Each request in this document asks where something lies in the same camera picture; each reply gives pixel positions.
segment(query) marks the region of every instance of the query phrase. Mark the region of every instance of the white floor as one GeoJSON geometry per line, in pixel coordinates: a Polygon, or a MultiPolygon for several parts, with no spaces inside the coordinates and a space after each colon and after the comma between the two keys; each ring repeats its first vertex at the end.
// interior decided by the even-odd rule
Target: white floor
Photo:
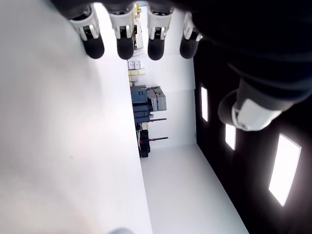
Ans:
{"type": "Polygon", "coordinates": [[[151,234],[127,62],[86,56],[50,1],[2,1],[0,227],[4,234],[151,234]]]}
{"type": "Polygon", "coordinates": [[[141,160],[154,234],[247,234],[197,145],[154,149],[141,160]]]}

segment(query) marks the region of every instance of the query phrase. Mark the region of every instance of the gray surface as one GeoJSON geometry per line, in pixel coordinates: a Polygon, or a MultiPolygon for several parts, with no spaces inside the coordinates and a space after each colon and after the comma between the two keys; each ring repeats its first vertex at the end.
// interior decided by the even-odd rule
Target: gray surface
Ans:
{"type": "Polygon", "coordinates": [[[152,102],[153,110],[157,111],[157,97],[153,90],[147,90],[147,98],[149,98],[152,102]]]}
{"type": "Polygon", "coordinates": [[[154,92],[157,94],[157,93],[162,93],[163,91],[161,90],[161,88],[155,88],[154,89],[154,92]]]}
{"type": "Polygon", "coordinates": [[[157,108],[159,111],[167,110],[166,96],[164,93],[156,93],[157,97],[157,108]]]}

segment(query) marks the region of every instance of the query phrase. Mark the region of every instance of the ceiling light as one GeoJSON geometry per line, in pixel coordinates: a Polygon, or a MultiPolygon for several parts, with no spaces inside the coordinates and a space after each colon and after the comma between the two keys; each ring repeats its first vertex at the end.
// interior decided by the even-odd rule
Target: ceiling light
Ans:
{"type": "Polygon", "coordinates": [[[208,95],[207,89],[201,87],[201,116],[208,121],[208,95]]]}
{"type": "Polygon", "coordinates": [[[235,150],[236,128],[232,125],[225,125],[225,142],[235,150]]]}
{"type": "Polygon", "coordinates": [[[296,172],[301,147],[280,134],[269,186],[270,192],[284,206],[296,172]]]}

